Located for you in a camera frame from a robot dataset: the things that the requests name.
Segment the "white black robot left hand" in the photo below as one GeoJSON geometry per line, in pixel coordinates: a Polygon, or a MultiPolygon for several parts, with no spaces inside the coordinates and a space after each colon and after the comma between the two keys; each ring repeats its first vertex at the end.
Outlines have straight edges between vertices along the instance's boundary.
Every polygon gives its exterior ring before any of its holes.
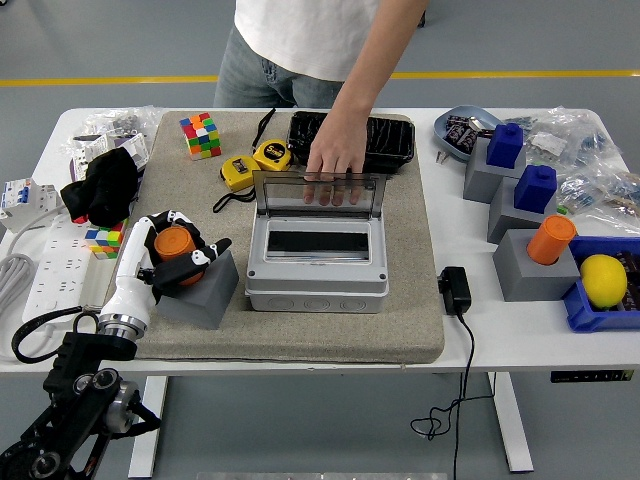
{"type": "Polygon", "coordinates": [[[98,331],[132,341],[142,338],[163,291],[205,272],[231,245],[229,238],[206,244],[195,225],[179,211],[142,217],[129,232],[116,271],[115,291],[101,309],[98,331]],[[186,230],[195,249],[163,261],[154,242],[174,226],[186,230]]]}

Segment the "person's left hand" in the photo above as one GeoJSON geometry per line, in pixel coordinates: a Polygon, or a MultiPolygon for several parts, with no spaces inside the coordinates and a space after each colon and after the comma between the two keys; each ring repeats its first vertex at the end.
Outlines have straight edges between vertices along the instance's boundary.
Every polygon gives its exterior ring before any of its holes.
{"type": "Polygon", "coordinates": [[[332,109],[322,122],[310,148],[306,171],[310,174],[363,172],[369,114],[332,109]]]}

